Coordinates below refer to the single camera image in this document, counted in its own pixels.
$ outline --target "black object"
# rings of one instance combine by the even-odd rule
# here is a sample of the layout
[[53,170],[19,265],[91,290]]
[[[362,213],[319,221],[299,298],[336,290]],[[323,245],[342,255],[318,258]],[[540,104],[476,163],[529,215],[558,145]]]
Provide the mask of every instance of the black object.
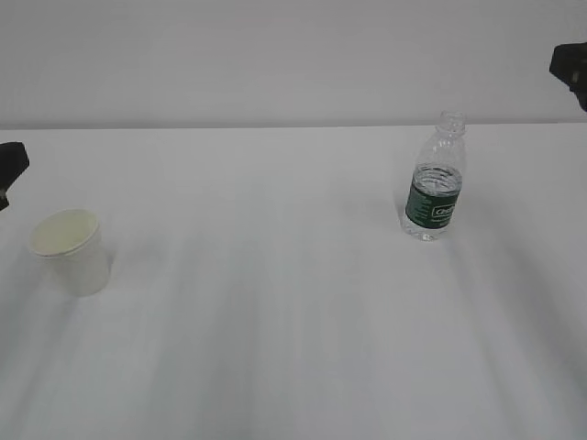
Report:
[[587,112],[587,42],[561,44],[554,48],[550,73],[570,87],[581,108]]
[[0,144],[0,211],[8,206],[6,191],[28,168],[28,155],[22,142]]

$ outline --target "cup rim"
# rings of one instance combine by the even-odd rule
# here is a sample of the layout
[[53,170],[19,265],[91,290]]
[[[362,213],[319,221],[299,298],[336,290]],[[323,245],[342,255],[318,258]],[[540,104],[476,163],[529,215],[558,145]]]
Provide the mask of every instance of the cup rim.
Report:
[[[46,253],[46,252],[39,252],[38,250],[36,250],[33,245],[33,237],[34,237],[35,233],[37,233],[42,226],[46,225],[49,222],[49,220],[53,219],[54,217],[65,215],[67,213],[84,213],[86,215],[90,215],[92,217],[92,219],[94,220],[94,228],[82,241],[80,241],[79,243],[76,243],[75,245],[73,245],[71,247],[67,247],[64,250],[61,250],[59,252]],[[98,229],[100,229],[100,222],[98,220],[97,215],[94,214],[92,211],[88,211],[87,209],[83,209],[83,208],[63,209],[61,211],[58,211],[57,213],[54,213],[54,214],[51,214],[51,215],[45,217],[43,220],[41,220],[34,227],[34,229],[31,231],[30,236],[28,238],[28,248],[30,249],[30,251],[33,254],[35,254],[37,257],[41,257],[42,259],[55,259],[58,257],[68,256],[68,255],[74,254],[74,253],[80,251],[82,248],[84,248],[88,244],[88,242],[96,235]]]

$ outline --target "green label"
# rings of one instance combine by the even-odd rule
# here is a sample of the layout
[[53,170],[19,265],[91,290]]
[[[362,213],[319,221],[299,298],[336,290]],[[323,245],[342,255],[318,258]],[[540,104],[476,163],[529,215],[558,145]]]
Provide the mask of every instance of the green label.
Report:
[[405,214],[418,226],[440,229],[449,224],[459,194],[449,196],[429,195],[414,186],[405,206]]

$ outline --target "plastic bottle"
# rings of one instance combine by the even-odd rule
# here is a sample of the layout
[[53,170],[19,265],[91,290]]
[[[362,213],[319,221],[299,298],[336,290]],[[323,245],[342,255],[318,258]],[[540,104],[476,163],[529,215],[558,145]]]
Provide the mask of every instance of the plastic bottle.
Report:
[[465,116],[443,112],[436,133],[422,147],[402,218],[412,237],[432,241],[447,230],[465,172],[464,134]]

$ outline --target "paper cup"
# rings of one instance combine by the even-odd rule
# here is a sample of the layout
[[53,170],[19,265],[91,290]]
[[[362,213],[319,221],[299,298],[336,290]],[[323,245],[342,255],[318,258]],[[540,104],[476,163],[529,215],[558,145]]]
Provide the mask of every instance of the paper cup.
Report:
[[70,209],[47,217],[35,227],[30,248],[50,266],[67,292],[87,296],[108,283],[108,260],[100,239],[95,214]]

